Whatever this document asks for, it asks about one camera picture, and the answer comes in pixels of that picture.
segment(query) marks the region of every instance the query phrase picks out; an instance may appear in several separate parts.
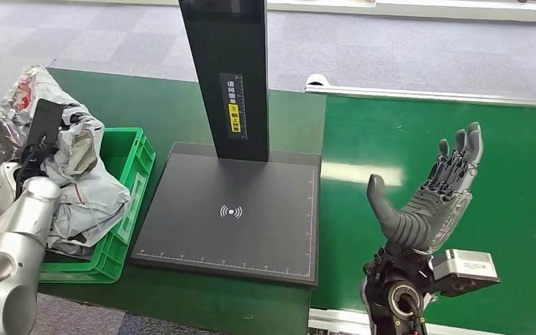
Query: green table surface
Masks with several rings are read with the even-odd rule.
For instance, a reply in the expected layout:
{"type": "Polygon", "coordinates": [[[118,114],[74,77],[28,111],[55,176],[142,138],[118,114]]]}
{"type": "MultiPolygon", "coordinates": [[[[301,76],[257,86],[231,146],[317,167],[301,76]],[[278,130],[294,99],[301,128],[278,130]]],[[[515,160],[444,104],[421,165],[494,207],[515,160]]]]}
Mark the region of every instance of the green table surface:
{"type": "MultiPolygon", "coordinates": [[[[172,143],[211,142],[198,85],[50,71],[106,126],[142,127],[150,139],[158,160],[141,224],[172,143]]],[[[310,296],[312,307],[362,310],[362,265],[385,240],[360,179],[371,172],[389,175],[387,194],[400,207],[428,174],[438,140],[480,121],[486,151],[474,199],[444,248],[492,253],[502,283],[440,298],[426,318],[536,334],[536,107],[273,91],[269,108],[271,148],[322,152],[327,166],[320,189],[317,290],[126,265],[112,285],[44,284],[40,291],[231,334],[303,334],[310,296]],[[355,171],[364,176],[348,176],[355,171]]]]}

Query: robotic hand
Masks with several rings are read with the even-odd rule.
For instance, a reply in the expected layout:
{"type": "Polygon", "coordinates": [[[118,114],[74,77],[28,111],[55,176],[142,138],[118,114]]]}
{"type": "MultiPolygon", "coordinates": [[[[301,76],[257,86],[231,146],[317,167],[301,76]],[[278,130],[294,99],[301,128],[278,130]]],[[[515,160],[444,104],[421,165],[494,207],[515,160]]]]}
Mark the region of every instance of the robotic hand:
{"type": "Polygon", "coordinates": [[[400,211],[385,197],[381,176],[372,174],[366,195],[388,239],[364,266],[360,293],[371,319],[372,335],[426,334],[422,312],[433,295],[456,297],[498,283],[490,254],[447,250],[447,241],[467,209],[469,191],[484,151],[477,122],[456,134],[451,157],[441,140],[440,153],[426,181],[400,211]]]}
{"type": "Polygon", "coordinates": [[[439,148],[428,179],[400,212],[385,197],[383,178],[371,175],[366,196],[391,243],[433,253],[447,241],[467,209],[472,199],[469,188],[484,151],[479,124],[469,125],[467,134],[463,129],[457,132],[451,157],[447,156],[447,140],[441,140],[439,148]]]}

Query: green plastic crate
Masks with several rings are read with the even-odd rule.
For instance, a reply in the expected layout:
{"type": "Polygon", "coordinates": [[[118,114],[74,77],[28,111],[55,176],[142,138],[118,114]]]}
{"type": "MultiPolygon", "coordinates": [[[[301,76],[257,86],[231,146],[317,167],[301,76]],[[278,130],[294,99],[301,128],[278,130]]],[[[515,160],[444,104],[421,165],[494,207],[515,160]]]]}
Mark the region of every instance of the green plastic crate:
{"type": "Polygon", "coordinates": [[[46,253],[41,283],[113,283],[120,278],[155,152],[141,128],[106,128],[100,157],[106,170],[131,192],[126,214],[96,244],[90,260],[46,253]]]}

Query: robotic arm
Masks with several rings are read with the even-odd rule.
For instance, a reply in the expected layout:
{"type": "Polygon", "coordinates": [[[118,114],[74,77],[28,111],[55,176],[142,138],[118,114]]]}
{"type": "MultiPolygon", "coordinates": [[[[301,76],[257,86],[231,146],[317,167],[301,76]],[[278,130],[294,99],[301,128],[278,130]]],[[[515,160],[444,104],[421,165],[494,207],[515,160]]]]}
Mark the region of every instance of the robotic arm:
{"type": "Polygon", "coordinates": [[[372,335],[426,334],[422,313],[435,293],[456,297],[499,282],[489,253],[447,250],[447,241],[467,209],[469,188],[484,151],[477,122],[456,134],[449,157],[446,140],[427,180],[400,211],[385,197],[383,179],[372,174],[367,198],[387,243],[365,264],[361,298],[372,335]]]}
{"type": "Polygon", "coordinates": [[[59,196],[52,180],[30,178],[0,217],[0,335],[27,335],[34,325],[40,266],[59,196]]]}
{"type": "Polygon", "coordinates": [[[40,99],[21,164],[0,165],[0,335],[27,335],[36,321],[40,266],[61,194],[40,165],[57,141],[62,111],[40,99]]]}

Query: white base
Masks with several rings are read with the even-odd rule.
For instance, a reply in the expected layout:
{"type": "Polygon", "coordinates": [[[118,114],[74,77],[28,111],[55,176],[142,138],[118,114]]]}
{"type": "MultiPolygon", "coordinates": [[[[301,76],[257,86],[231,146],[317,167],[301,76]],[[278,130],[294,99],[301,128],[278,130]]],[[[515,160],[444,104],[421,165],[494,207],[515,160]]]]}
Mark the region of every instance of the white base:
{"type": "MultiPolygon", "coordinates": [[[[76,0],[177,5],[178,0],[76,0]]],[[[268,0],[270,10],[536,22],[536,0],[268,0]]]]}
{"type": "MultiPolygon", "coordinates": [[[[317,329],[327,329],[331,332],[342,332],[356,335],[371,335],[369,316],[365,313],[336,310],[309,310],[308,326],[317,329]]],[[[427,324],[429,335],[498,335],[496,333],[480,332],[456,327],[427,324]]]]}

